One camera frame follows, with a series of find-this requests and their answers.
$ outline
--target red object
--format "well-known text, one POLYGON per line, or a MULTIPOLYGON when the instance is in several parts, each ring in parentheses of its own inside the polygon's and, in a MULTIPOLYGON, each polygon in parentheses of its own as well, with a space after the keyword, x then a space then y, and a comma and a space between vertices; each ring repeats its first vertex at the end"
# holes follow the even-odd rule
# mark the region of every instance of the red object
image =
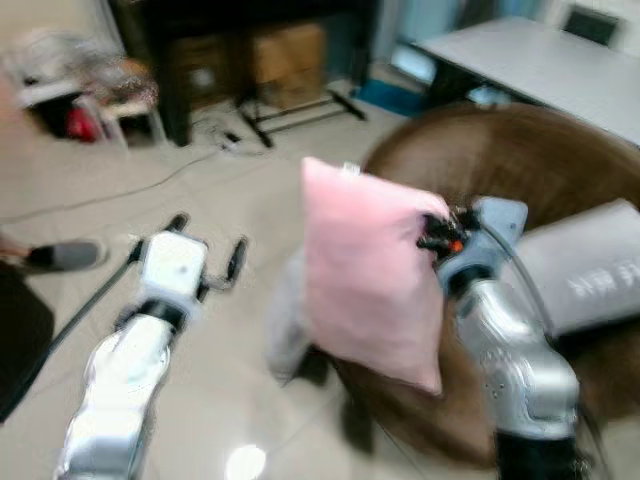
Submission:
POLYGON ((85 111, 78 107, 67 115, 67 135, 86 143, 93 143, 98 139, 96 126, 85 111))
POLYGON ((451 250, 453 250, 454 253, 460 253, 462 250, 464 250, 464 243, 462 243, 460 240, 452 242, 451 250))

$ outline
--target white table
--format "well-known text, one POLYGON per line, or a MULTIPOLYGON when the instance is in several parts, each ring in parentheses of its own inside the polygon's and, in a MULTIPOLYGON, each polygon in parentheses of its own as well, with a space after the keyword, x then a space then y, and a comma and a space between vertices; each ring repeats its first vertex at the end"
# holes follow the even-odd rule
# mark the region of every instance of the white table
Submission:
POLYGON ((499 88, 640 146, 640 61, 523 18, 416 45, 499 88))

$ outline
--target cardboard box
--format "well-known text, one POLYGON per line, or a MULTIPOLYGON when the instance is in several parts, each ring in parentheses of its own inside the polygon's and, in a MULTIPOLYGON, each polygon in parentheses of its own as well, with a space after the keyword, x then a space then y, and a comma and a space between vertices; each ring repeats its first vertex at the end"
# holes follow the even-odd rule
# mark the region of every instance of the cardboard box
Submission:
POLYGON ((262 99, 268 105, 286 109, 313 102, 324 91, 324 71, 310 69, 262 85, 262 99))
POLYGON ((254 37, 254 76, 264 101, 291 108, 316 100, 324 87, 324 30, 307 23, 254 37))

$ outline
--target chair leg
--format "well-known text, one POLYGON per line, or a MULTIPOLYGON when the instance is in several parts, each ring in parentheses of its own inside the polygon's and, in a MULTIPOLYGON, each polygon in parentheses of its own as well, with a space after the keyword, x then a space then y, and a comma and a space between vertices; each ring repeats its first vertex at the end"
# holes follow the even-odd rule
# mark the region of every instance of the chair leg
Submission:
POLYGON ((164 145, 167 143, 167 135, 162 126, 162 119, 158 113, 158 109, 154 108, 149 112, 149 126, 151 127, 151 135, 156 145, 164 145))
POLYGON ((93 124, 96 133, 98 134, 98 141, 106 142, 108 138, 100 118, 100 111, 93 100, 86 96, 81 96, 74 101, 74 104, 82 109, 93 124))
POLYGON ((104 120, 111 140, 118 143, 124 150, 125 155, 129 157, 129 143, 127 142, 127 138, 124 136, 124 132, 122 131, 122 127, 120 126, 120 121, 117 118, 108 118, 104 120))

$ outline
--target blue mat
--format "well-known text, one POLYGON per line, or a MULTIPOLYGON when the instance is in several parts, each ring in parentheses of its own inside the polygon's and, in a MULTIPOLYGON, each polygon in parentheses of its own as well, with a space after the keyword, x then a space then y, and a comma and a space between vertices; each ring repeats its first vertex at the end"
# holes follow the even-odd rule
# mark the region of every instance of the blue mat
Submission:
POLYGON ((356 98, 405 117, 415 117, 424 108, 424 98, 419 93, 380 80, 369 80, 356 98))

